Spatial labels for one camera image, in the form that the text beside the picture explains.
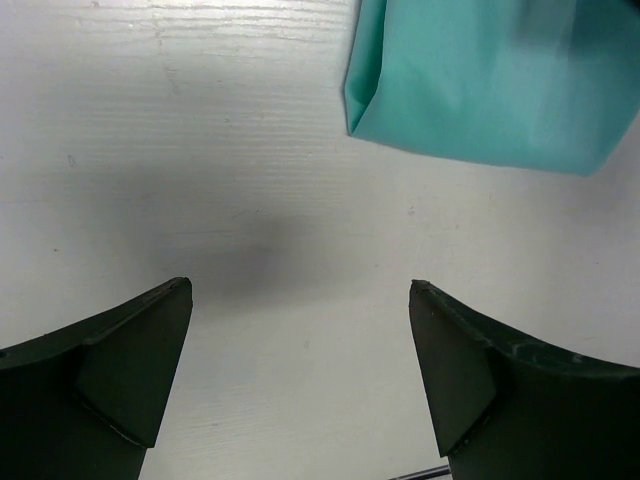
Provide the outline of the teal t shirt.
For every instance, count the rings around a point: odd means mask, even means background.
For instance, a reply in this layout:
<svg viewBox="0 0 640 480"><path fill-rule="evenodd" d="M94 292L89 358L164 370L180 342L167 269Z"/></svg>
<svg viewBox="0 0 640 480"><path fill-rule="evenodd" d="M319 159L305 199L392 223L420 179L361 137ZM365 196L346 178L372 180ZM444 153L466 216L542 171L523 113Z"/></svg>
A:
<svg viewBox="0 0 640 480"><path fill-rule="evenodd" d="M344 103L361 140L591 174L639 112L639 5L364 1Z"/></svg>

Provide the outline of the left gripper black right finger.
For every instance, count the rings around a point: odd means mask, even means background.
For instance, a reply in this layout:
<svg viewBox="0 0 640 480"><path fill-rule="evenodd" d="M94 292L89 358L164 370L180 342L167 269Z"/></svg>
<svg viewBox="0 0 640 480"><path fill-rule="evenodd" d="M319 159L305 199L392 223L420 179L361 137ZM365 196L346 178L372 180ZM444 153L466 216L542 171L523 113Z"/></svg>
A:
<svg viewBox="0 0 640 480"><path fill-rule="evenodd" d="M416 280L409 317L456 479L635 479L639 371L546 343Z"/></svg>

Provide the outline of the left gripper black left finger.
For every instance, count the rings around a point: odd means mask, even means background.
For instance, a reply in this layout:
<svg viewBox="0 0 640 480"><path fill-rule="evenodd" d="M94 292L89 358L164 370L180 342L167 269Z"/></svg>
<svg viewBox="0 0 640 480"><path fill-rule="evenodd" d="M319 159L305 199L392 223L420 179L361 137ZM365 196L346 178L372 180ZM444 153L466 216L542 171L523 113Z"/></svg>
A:
<svg viewBox="0 0 640 480"><path fill-rule="evenodd" d="M192 284L177 277L2 349L2 478L138 478L158 438L192 308Z"/></svg>

